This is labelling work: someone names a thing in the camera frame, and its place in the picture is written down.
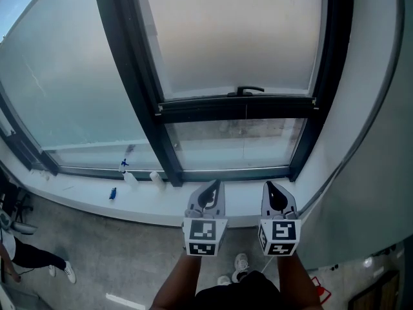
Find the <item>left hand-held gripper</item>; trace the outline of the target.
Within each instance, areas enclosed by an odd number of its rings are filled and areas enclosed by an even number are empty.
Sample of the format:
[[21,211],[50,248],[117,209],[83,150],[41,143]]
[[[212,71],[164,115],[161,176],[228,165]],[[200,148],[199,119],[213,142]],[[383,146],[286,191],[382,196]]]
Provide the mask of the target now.
[[217,256],[227,229],[225,186],[220,180],[201,185],[189,197],[183,218],[186,253]]

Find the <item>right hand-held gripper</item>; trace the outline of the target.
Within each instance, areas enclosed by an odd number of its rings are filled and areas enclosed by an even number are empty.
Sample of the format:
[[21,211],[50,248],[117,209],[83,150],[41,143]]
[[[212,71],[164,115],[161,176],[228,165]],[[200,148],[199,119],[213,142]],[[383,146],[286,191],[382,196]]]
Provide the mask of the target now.
[[271,181],[263,186],[258,238],[266,256],[291,256],[300,240],[301,220],[295,198]]

